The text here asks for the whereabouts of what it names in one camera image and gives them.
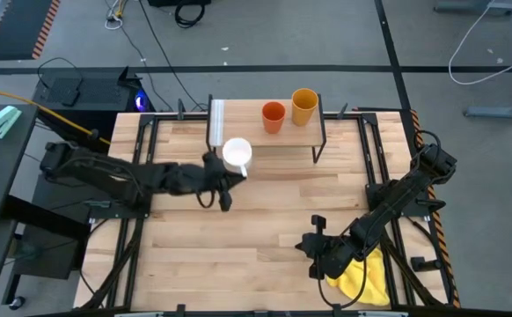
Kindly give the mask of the white ceramic mug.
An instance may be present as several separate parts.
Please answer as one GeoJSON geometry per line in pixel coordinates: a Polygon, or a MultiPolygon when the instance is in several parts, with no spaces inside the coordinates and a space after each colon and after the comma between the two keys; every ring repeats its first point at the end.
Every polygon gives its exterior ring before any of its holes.
{"type": "Polygon", "coordinates": [[[227,168],[248,176],[248,168],[252,163],[252,146],[244,138],[235,137],[229,139],[222,148],[223,161],[227,168]]]}

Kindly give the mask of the yellow plastic cup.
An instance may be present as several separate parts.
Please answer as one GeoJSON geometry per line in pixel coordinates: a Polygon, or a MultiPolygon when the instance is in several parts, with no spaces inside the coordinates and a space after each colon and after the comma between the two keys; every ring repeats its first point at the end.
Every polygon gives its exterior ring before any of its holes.
{"type": "Polygon", "coordinates": [[[318,106],[318,95],[309,88],[300,88],[292,94],[292,122],[305,126],[318,106]]]}

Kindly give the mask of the grey table foot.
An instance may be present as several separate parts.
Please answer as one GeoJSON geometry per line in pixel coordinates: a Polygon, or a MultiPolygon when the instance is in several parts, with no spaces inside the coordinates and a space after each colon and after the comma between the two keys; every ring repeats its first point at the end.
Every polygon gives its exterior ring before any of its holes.
{"type": "Polygon", "coordinates": [[[468,107],[465,117],[512,119],[512,107],[468,107]]]}
{"type": "Polygon", "coordinates": [[[436,0],[434,11],[444,12],[462,12],[472,14],[487,13],[494,15],[512,15],[512,4],[503,3],[499,0],[436,0]]]}

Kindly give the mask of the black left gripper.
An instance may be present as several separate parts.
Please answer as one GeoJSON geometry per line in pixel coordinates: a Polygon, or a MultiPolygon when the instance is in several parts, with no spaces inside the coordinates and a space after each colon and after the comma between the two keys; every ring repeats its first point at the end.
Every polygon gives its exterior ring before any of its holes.
{"type": "Polygon", "coordinates": [[[203,154],[202,161],[203,166],[181,164],[172,170],[170,194],[195,194],[198,204],[208,209],[213,205],[217,193],[221,211],[229,211],[232,205],[229,190],[245,181],[246,177],[227,170],[223,161],[212,151],[203,154]]]}

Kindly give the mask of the orange black hazard tape strip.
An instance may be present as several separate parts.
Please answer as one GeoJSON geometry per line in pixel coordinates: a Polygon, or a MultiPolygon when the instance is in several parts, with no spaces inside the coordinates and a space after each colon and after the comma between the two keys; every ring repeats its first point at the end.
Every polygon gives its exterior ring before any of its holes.
{"type": "MultiPolygon", "coordinates": [[[[416,132],[416,131],[421,130],[417,112],[415,110],[410,110],[410,113],[412,116],[414,131],[416,132]]],[[[420,144],[420,142],[422,141],[421,136],[414,136],[413,138],[414,138],[415,145],[420,144]]],[[[434,190],[433,186],[428,187],[428,198],[436,199],[435,190],[434,190]]],[[[448,249],[447,249],[447,245],[445,242],[445,236],[444,236],[443,226],[442,226],[441,217],[440,217],[439,212],[435,211],[434,213],[432,213],[431,219],[432,219],[431,222],[433,223],[432,226],[434,227],[435,238],[437,241],[436,242],[437,243],[437,247],[436,247],[437,255],[439,256],[440,260],[443,261],[443,271],[446,275],[446,279],[447,279],[448,286],[450,289],[449,296],[448,296],[449,302],[455,308],[460,308],[461,307],[460,299],[459,299],[459,295],[457,292],[455,279],[453,276],[453,270],[452,270],[450,258],[448,255],[448,249]]]]}

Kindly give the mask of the yellow cloth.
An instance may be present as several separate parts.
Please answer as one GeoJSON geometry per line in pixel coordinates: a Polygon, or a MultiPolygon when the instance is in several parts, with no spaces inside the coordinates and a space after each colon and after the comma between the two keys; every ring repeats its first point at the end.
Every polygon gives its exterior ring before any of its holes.
{"type": "MultiPolygon", "coordinates": [[[[373,306],[388,306],[390,299],[385,282],[384,257],[379,248],[375,248],[366,259],[366,282],[359,303],[373,306]]],[[[338,288],[344,295],[354,299],[362,287],[364,263],[353,260],[344,273],[336,279],[326,278],[327,283],[338,288]]]]}

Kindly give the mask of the black mat with striped edge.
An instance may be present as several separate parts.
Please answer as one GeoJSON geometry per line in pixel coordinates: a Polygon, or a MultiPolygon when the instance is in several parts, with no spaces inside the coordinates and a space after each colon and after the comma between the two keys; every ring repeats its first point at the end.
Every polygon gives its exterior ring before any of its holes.
{"type": "Polygon", "coordinates": [[[60,4],[61,0],[7,0],[0,16],[0,61],[39,59],[60,4]]]}

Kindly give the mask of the black computer case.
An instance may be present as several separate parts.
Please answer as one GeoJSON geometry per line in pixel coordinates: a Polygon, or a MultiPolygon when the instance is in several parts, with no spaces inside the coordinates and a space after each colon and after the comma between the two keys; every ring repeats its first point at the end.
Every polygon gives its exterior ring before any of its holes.
{"type": "Polygon", "coordinates": [[[128,67],[110,71],[45,70],[33,101],[57,112],[154,110],[142,79],[128,67]]]}

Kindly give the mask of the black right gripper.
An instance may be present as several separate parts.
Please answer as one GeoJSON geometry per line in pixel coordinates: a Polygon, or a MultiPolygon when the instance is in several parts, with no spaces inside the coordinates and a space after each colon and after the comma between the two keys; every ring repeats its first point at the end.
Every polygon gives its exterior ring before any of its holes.
{"type": "Polygon", "coordinates": [[[345,231],[338,235],[325,235],[326,219],[320,215],[311,216],[315,232],[307,234],[295,250],[305,259],[312,260],[309,277],[322,280],[325,276],[339,277],[353,259],[355,249],[349,244],[349,235],[345,231]]]}

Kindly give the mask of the mint green stapler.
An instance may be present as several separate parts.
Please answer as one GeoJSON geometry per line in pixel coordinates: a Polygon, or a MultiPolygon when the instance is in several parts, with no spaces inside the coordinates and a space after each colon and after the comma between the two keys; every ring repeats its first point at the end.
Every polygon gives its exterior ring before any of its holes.
{"type": "Polygon", "coordinates": [[[0,111],[0,139],[5,137],[21,115],[22,112],[14,106],[6,106],[0,111]]]}

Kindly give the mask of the wooden shelf with black legs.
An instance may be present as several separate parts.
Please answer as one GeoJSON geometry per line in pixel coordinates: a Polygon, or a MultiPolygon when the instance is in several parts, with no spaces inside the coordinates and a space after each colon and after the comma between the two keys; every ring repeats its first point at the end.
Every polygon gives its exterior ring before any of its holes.
{"type": "Polygon", "coordinates": [[[252,147],[309,147],[312,159],[318,162],[326,145],[325,117],[318,104],[310,111],[309,120],[303,126],[293,122],[292,114],[301,111],[291,100],[278,100],[285,108],[282,126],[278,133],[265,131],[263,107],[268,100],[218,100],[213,97],[208,104],[206,145],[210,150],[223,147],[231,138],[241,137],[252,147]]]}

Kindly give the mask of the orange plastic cup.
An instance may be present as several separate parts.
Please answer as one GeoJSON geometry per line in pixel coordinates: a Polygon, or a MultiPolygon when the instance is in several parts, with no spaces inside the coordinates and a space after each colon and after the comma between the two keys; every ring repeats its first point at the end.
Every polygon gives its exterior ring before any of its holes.
{"type": "Polygon", "coordinates": [[[280,102],[270,101],[263,106],[261,113],[264,130],[268,134],[277,134],[285,119],[285,106],[280,102]]]}

